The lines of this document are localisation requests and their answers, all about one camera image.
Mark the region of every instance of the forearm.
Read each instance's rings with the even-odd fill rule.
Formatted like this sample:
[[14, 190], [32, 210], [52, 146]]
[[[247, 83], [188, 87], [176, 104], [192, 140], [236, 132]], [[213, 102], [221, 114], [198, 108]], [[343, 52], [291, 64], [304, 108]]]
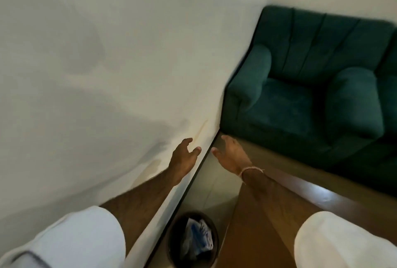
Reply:
[[173, 188], [169, 170], [101, 205], [112, 213], [122, 227], [126, 255], [145, 230]]
[[298, 230], [311, 215], [321, 211], [320, 208], [258, 170], [246, 170], [243, 179], [294, 256], [294, 240]]

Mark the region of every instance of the person's left arm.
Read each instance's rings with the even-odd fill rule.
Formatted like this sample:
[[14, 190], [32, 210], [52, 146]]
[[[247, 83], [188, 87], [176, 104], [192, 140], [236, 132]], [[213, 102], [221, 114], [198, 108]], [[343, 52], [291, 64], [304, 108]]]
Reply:
[[170, 165], [159, 175], [100, 206], [114, 215], [120, 223], [126, 240], [126, 255], [171, 189], [178, 185], [196, 164], [201, 148], [196, 147], [189, 153], [187, 146], [192, 141], [192, 138], [186, 138], [177, 146], [172, 153]]

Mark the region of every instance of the trash can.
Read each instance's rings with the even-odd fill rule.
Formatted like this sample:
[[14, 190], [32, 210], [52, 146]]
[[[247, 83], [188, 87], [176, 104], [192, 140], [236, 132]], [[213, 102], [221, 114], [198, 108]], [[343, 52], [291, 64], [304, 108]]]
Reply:
[[[196, 261], [181, 259], [181, 244], [188, 219], [200, 221], [203, 219], [211, 230], [214, 247], [210, 251], [197, 256]], [[215, 262], [219, 251], [219, 237], [212, 220], [201, 212], [186, 212], [177, 217], [171, 224], [167, 240], [167, 255], [175, 268], [211, 267]]]

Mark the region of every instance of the wooden table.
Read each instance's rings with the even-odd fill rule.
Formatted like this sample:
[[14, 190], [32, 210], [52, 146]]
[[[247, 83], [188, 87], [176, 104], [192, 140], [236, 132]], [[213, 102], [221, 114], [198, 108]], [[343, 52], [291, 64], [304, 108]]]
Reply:
[[[326, 210], [397, 245], [397, 220], [373, 213], [359, 203], [318, 185], [266, 167], [265, 174], [320, 210]], [[242, 185], [239, 199], [226, 232], [217, 267], [296, 267], [293, 255], [265, 214], [251, 190]]]

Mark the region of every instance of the tiled floor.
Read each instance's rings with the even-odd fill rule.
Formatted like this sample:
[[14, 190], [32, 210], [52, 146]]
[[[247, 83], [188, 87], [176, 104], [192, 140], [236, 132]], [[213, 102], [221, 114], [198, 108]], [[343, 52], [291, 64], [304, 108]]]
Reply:
[[[295, 160], [280, 160], [280, 156], [275, 155], [274, 152], [245, 140], [239, 139], [239, 142], [252, 162], [262, 169], [265, 169], [266, 165], [271, 165], [291, 175], [358, 201], [379, 214], [397, 218], [396, 198], [373, 191], [325, 171], [302, 165]], [[224, 143], [220, 135], [214, 142], [214, 146], [221, 150], [223, 149]], [[237, 202], [240, 186], [241, 180], [224, 170], [213, 155], [209, 154], [183, 200], [177, 215], [190, 210], [204, 212], [213, 220], [222, 242]], [[165, 240], [163, 240], [150, 262], [149, 268], [168, 267], [172, 266], [167, 258]]]

